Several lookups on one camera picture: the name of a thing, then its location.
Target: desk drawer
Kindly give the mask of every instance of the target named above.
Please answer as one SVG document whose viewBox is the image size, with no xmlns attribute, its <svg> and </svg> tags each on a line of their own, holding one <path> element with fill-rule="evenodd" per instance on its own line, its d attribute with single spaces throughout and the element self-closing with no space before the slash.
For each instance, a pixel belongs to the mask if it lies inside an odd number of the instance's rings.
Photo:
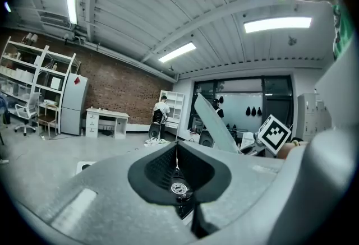
<svg viewBox="0 0 359 245">
<path fill-rule="evenodd" d="M 86 128 L 99 128 L 99 116 L 97 118 L 91 118 L 88 114 L 86 118 Z"/>
<path fill-rule="evenodd" d="M 175 122 L 165 122 L 164 124 L 165 124 L 165 126 L 170 127 L 170 128 L 178 127 L 178 123 L 175 123 Z"/>
<path fill-rule="evenodd" d="M 97 135 L 98 135 L 97 128 L 86 127 L 86 137 L 97 138 Z"/>
<path fill-rule="evenodd" d="M 99 121 L 99 115 L 95 113 L 88 113 L 86 116 L 86 121 Z"/>
</svg>

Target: window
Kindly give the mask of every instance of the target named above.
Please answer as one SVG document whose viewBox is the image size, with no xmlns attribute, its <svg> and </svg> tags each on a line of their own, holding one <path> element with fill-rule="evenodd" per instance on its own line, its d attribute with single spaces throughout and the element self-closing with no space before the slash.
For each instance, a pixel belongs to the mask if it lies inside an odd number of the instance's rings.
<svg viewBox="0 0 359 245">
<path fill-rule="evenodd" d="M 267 117 L 272 114 L 288 128 L 293 123 L 293 92 L 289 76 L 238 78 L 212 80 L 195 83 L 191 115 L 188 129 L 200 134 L 204 125 L 194 104 L 201 93 L 212 103 L 213 99 L 223 98 L 219 106 L 223 109 L 222 121 L 229 128 L 236 126 L 237 132 L 257 132 Z M 246 115 L 247 108 L 256 114 Z"/>
</svg>

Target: ceiling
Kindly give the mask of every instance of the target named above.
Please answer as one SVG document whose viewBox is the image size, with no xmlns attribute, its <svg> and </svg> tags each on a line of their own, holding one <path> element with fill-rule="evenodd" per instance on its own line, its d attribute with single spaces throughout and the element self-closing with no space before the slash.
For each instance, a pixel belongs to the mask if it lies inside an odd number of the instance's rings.
<svg viewBox="0 0 359 245">
<path fill-rule="evenodd" d="M 57 34 L 40 22 L 45 12 L 68 17 L 66 0 L 14 0 L 6 26 Z M 325 3 L 278 0 L 77 0 L 76 34 L 166 75 L 235 68 L 256 62 L 306 61 L 317 66 L 332 52 L 332 9 Z M 309 16 L 309 29 L 247 34 L 243 23 Z M 288 44 L 289 37 L 297 39 Z M 197 49 L 166 63 L 159 58 L 192 41 Z"/>
</svg>

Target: white refrigerator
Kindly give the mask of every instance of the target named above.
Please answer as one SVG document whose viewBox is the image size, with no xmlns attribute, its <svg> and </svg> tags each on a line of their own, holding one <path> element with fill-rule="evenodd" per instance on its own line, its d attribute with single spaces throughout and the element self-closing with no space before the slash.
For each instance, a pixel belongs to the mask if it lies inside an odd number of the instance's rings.
<svg viewBox="0 0 359 245">
<path fill-rule="evenodd" d="M 81 115 L 84 112 L 88 78 L 74 73 L 69 74 L 61 108 L 61 132 L 79 135 Z"/>
</svg>

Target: white wall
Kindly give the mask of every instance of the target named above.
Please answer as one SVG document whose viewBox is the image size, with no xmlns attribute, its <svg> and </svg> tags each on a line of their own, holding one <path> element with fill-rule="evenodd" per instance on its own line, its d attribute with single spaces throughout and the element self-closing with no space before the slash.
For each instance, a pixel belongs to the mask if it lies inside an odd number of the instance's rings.
<svg viewBox="0 0 359 245">
<path fill-rule="evenodd" d="M 233 78 L 233 77 L 252 77 L 252 76 L 285 76 L 290 75 L 292 78 L 293 95 L 294 95 L 294 115 L 293 115 L 293 135 L 295 136 L 297 130 L 297 97 L 304 93 L 313 93 L 315 84 L 319 78 L 323 75 L 324 71 L 319 69 L 305 69 L 305 68 L 278 68 L 278 69 L 267 69 L 267 70 L 248 70 L 248 71 L 236 71 L 236 72 L 224 72 L 213 75 L 206 75 L 200 77 L 186 78 L 178 80 L 173 85 L 173 91 L 185 94 L 185 102 L 183 104 L 181 122 L 179 124 L 178 136 L 186 140 L 190 139 L 191 136 L 187 131 L 188 122 L 190 120 L 192 96 L 194 90 L 194 83 L 196 81 L 215 80 L 221 78 Z M 170 128 L 167 129 L 169 132 L 176 134 L 176 130 Z"/>
</svg>

